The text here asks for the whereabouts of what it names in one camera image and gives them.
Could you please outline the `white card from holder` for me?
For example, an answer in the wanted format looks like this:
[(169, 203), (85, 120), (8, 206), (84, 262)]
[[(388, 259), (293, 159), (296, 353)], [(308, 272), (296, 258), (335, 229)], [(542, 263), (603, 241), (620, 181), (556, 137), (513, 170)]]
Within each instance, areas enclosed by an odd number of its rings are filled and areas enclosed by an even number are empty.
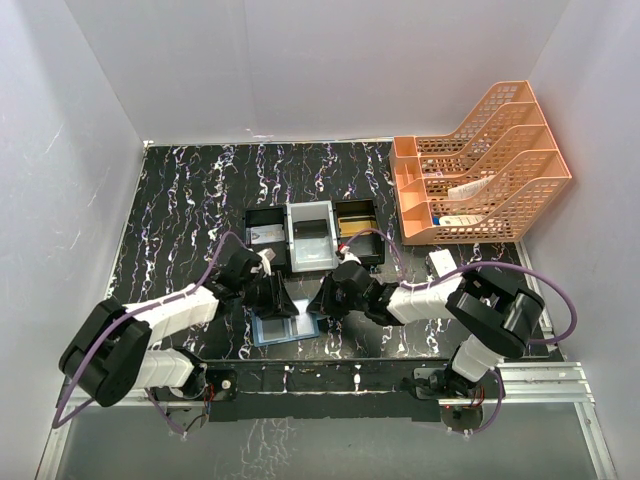
[(297, 316), (307, 315), (308, 314), (307, 308), (308, 308), (309, 303), (310, 303), (309, 299), (294, 300), (293, 303), (294, 303), (294, 305), (296, 306), (296, 308), (298, 310)]

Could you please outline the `blue card holder wallet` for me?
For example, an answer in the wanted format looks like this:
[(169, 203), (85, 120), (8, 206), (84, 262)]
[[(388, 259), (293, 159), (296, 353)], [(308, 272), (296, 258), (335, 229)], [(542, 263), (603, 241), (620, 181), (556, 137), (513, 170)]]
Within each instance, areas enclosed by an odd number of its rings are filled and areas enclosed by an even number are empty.
[(319, 336), (319, 316), (307, 314), (263, 321), (251, 316), (254, 345), (269, 346), (312, 339)]

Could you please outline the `black card from holder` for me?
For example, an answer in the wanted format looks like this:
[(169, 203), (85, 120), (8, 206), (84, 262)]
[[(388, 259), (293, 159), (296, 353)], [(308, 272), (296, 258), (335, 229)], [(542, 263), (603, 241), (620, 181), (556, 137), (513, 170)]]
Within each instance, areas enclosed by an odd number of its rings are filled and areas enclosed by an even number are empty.
[(293, 223), (295, 240), (321, 239), (329, 235), (325, 219), (297, 221)]

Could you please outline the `gold card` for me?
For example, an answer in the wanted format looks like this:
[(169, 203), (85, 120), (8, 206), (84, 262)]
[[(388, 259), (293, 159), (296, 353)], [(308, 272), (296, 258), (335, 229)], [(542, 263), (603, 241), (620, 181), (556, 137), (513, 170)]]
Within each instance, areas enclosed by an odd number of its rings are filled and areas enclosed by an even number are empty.
[(341, 238), (352, 237), (362, 230), (371, 228), (377, 228), (377, 221), (371, 216), (343, 216), (338, 218), (338, 230)]

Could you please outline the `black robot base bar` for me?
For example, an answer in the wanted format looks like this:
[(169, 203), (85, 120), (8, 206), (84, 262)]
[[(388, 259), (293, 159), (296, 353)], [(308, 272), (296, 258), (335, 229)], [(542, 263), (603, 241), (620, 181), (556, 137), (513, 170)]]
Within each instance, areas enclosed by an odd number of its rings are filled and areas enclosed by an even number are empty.
[(212, 422), (253, 419), (407, 418), (437, 422), (447, 407), (484, 407), (504, 396), (491, 373), (475, 387), (436, 390), (447, 367), (429, 359), (211, 360), (183, 396), (156, 397), (203, 408)]

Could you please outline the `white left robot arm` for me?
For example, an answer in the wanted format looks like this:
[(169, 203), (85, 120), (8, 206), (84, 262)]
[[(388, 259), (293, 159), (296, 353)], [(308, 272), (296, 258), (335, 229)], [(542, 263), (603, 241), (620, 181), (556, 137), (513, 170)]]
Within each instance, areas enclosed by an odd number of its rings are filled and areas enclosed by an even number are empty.
[(282, 273), (272, 268), (271, 248), (241, 248), (201, 284), (137, 304), (114, 298), (98, 303), (64, 350), (59, 369), (102, 407), (133, 389), (173, 388), (194, 399), (206, 387), (198, 359), (153, 344), (194, 325), (210, 323), (244, 306), (263, 321), (287, 319), (299, 310)]

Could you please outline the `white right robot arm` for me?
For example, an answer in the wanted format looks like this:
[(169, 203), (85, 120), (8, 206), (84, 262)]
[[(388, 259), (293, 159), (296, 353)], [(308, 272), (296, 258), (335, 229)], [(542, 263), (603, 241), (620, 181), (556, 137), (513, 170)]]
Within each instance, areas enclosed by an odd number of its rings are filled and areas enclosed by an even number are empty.
[(380, 326), (427, 319), (460, 322), (470, 335), (442, 378), (453, 394), (466, 397), (488, 371), (524, 355), (544, 307), (537, 293), (494, 266), (467, 265), (431, 283), (382, 283), (349, 260), (325, 276), (307, 311), (334, 318), (358, 311)]

